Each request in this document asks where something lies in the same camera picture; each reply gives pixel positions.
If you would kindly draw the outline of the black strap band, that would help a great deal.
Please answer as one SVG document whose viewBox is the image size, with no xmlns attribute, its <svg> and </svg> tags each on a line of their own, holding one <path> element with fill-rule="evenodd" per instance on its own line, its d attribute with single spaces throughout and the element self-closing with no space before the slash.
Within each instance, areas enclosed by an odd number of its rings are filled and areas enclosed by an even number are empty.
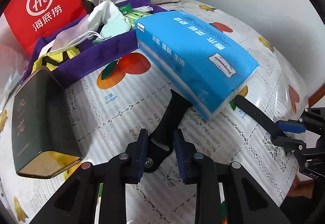
<svg viewBox="0 0 325 224">
<path fill-rule="evenodd" d="M 180 128 L 187 140 L 214 161 L 240 161 L 266 176 L 286 172 L 290 158 L 284 150 L 275 147 L 270 134 L 234 103 L 205 121 L 190 102 L 173 89 L 169 92 L 169 104 L 150 135 L 150 143 L 159 150 L 173 149 L 173 133 Z"/>
</svg>

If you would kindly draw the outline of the blue tissue pack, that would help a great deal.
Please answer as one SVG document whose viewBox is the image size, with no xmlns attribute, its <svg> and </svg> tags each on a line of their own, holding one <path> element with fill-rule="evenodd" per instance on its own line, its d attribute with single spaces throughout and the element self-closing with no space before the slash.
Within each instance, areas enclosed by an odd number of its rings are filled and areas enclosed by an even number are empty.
<svg viewBox="0 0 325 224">
<path fill-rule="evenodd" d="M 207 121 L 226 107 L 259 67 L 241 45 L 186 12 L 142 17 L 134 29 L 138 48 Z"/>
</svg>

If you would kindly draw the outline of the yellow mesh pouch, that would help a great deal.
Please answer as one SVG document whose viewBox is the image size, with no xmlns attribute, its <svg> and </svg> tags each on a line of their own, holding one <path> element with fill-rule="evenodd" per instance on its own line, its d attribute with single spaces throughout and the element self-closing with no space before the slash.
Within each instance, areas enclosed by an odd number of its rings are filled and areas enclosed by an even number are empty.
<svg viewBox="0 0 325 224">
<path fill-rule="evenodd" d="M 60 53 L 46 53 L 38 58 L 32 67 L 32 73 L 37 71 L 41 66 L 45 66 L 49 71 L 53 71 L 61 64 L 79 55 L 80 51 L 77 47 L 71 47 Z"/>
</svg>

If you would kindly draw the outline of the small green tissue pack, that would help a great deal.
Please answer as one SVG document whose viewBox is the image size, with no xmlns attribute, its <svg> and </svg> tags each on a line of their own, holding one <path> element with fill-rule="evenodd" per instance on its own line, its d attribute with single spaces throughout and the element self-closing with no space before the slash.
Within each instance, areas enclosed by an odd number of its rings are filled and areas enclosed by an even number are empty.
<svg viewBox="0 0 325 224">
<path fill-rule="evenodd" d="M 128 14 L 125 15 L 125 17 L 128 19 L 128 21 L 129 21 L 129 23 L 131 25 L 131 29 L 134 29 L 135 21 L 137 19 L 147 17 L 147 16 L 151 16 L 151 14 L 147 13 L 147 12 L 141 12 L 141 11 L 138 11 L 138 10 L 133 10 L 133 11 L 131 11 Z"/>
</svg>

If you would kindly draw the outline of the dark green book box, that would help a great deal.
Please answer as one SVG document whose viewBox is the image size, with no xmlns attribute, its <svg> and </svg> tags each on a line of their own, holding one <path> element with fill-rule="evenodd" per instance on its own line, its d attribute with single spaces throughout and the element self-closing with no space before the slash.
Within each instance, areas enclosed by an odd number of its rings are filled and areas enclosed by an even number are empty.
<svg viewBox="0 0 325 224">
<path fill-rule="evenodd" d="M 14 95 L 12 151 L 18 176 L 50 179 L 83 159 L 64 88 L 44 66 Z"/>
</svg>

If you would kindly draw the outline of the purple towel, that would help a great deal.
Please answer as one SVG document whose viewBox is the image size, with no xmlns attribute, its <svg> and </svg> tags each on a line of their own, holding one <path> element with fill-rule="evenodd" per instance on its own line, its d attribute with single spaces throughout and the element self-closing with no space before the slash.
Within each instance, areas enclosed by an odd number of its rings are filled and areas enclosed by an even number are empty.
<svg viewBox="0 0 325 224">
<path fill-rule="evenodd" d="M 151 4 L 150 0 L 125 0 L 117 3 L 117 6 L 121 7 L 126 4 L 131 4 L 131 6 L 135 8 L 149 4 L 150 7 L 153 7 L 153 14 L 168 11 L 158 5 Z M 21 84 L 31 75 L 33 64 L 39 57 L 41 49 L 45 47 L 45 45 L 49 44 L 50 41 L 53 41 L 63 30 L 77 25 L 77 23 L 84 17 L 85 16 L 76 19 L 48 37 L 41 36 L 38 38 Z M 117 35 L 96 45 L 93 45 L 91 40 L 85 40 L 79 45 L 80 54 L 61 64 L 52 71 L 52 75 L 59 84 L 64 88 L 68 88 L 70 85 L 92 73 L 94 70 L 97 70 L 113 60 L 119 59 L 120 57 L 135 51 L 136 49 L 138 49 L 138 45 L 135 30 Z"/>
</svg>

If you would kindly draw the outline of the white cloth bundle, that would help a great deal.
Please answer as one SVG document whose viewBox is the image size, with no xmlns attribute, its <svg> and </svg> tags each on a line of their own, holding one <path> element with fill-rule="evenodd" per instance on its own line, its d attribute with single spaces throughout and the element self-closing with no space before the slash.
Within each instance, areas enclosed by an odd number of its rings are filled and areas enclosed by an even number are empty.
<svg viewBox="0 0 325 224">
<path fill-rule="evenodd" d="M 131 24 L 129 20 L 119 11 L 119 8 L 111 1 L 107 0 L 97 5 L 88 17 L 88 29 L 100 32 L 96 34 L 93 44 L 117 35 L 129 32 Z"/>
</svg>

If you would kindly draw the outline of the red paper shopping bag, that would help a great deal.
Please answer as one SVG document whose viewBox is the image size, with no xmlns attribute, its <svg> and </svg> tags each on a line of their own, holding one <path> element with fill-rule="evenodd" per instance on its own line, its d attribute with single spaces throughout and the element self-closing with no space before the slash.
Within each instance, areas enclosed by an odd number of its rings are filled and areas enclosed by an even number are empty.
<svg viewBox="0 0 325 224">
<path fill-rule="evenodd" d="M 86 15 L 81 0 L 11 0 L 4 15 L 28 56 L 39 37 L 47 37 Z"/>
</svg>

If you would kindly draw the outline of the white drawstring pouch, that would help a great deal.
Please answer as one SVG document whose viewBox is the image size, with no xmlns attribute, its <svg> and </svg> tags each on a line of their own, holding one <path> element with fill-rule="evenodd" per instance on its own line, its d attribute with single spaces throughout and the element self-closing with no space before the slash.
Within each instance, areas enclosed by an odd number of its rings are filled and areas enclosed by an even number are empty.
<svg viewBox="0 0 325 224">
<path fill-rule="evenodd" d="M 70 47 L 80 44 L 82 41 L 93 36 L 99 36 L 97 30 L 101 23 L 91 23 L 88 17 L 81 19 L 74 25 L 60 32 L 54 39 L 50 52 L 64 51 Z"/>
</svg>

